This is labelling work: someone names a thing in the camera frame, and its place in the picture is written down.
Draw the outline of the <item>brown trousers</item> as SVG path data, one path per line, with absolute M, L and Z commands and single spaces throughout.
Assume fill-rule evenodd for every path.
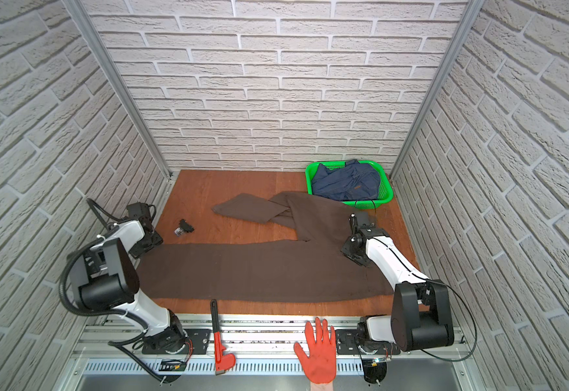
M 303 192 L 269 200 L 240 194 L 215 213 L 293 228 L 296 240 L 254 244 L 163 244 L 141 257 L 137 275 L 151 298 L 311 303 L 390 295 L 375 264 L 361 266 L 342 247 L 356 209 Z

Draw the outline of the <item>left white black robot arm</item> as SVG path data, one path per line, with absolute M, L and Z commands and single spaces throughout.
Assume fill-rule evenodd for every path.
M 67 257 L 59 297 L 70 313 L 83 317 L 116 315 L 140 329 L 146 354 L 176 354 L 188 344 L 181 322 L 140 288 L 129 251 L 145 238 L 141 222 L 115 223 L 103 236 Z

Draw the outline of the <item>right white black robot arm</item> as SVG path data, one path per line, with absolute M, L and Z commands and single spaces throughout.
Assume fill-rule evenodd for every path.
M 351 230 L 343 254 L 363 267 L 374 264 L 394 292 L 391 314 L 362 322 L 365 338 L 392 343 L 403 352 L 453 345 L 448 286 L 417 270 L 382 229 L 363 225 Z

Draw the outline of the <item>red gloved hand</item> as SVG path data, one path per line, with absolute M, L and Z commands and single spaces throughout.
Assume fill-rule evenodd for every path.
M 305 323 L 304 335 L 308 354 L 301 344 L 294 344 L 302 370 L 310 381 L 310 390 L 333 390 L 333 381 L 337 374 L 336 332 L 328 326 L 326 319 L 315 318 L 315 325 Z

